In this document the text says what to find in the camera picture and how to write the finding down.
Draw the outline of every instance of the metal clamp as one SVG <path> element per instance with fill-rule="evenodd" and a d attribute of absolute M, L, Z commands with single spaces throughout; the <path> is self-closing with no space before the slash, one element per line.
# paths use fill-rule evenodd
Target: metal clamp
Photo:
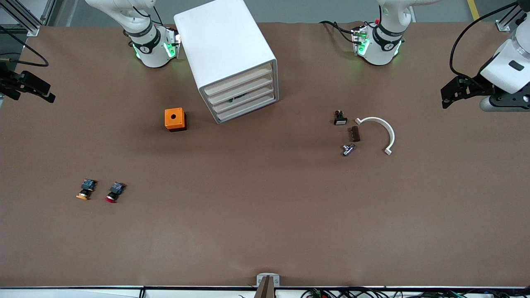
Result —
<path fill-rule="evenodd" d="M 379 124 L 381 124 L 382 126 L 384 126 L 386 128 L 386 130 L 388 130 L 388 134 L 390 135 L 390 143 L 388 144 L 388 146 L 385 148 L 385 153 L 390 155 L 392 153 L 392 151 L 390 150 L 390 147 L 392 147 L 392 145 L 394 145 L 394 141 L 395 141 L 395 138 L 396 138 L 396 135 L 394 133 L 394 129 L 392 128 L 392 126 L 390 126 L 390 124 L 388 124 L 388 122 L 386 122 L 385 120 L 381 119 L 381 118 L 377 118 L 377 117 L 368 117 L 368 118 L 364 118 L 363 120 L 357 118 L 355 119 L 355 122 L 357 122 L 357 124 L 361 124 L 365 121 L 373 121 L 373 122 L 377 122 Z"/>

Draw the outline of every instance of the brown tabletop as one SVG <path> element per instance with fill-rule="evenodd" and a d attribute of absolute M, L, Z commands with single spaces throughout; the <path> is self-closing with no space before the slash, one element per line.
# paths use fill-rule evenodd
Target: brown tabletop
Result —
<path fill-rule="evenodd" d="M 245 285 L 272 271 L 284 285 L 527 285 L 529 115 L 479 98 L 441 108 L 465 25 L 414 23 L 376 67 L 324 25 L 260 24 L 280 102 L 223 125 L 185 59 L 149 69 L 121 28 L 41 28 L 29 44 L 50 66 L 19 71 L 57 100 L 0 110 L 0 284 Z M 478 24 L 455 67 L 476 74 L 506 36 Z M 174 107 L 186 132 L 163 126 Z M 341 156 L 370 116 L 394 127 L 392 155 L 369 122 Z M 75 198 L 84 178 L 100 182 L 90 201 Z M 114 181 L 128 188 L 109 204 Z"/>

